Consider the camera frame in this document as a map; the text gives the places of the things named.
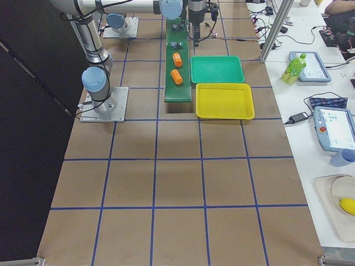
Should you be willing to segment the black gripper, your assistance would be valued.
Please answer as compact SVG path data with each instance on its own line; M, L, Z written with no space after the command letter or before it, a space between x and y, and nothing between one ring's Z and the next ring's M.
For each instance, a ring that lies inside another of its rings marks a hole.
M218 17L218 4L205 0L188 0L189 22L193 25L194 47L200 43L200 24L205 20L205 14L210 13L212 21Z

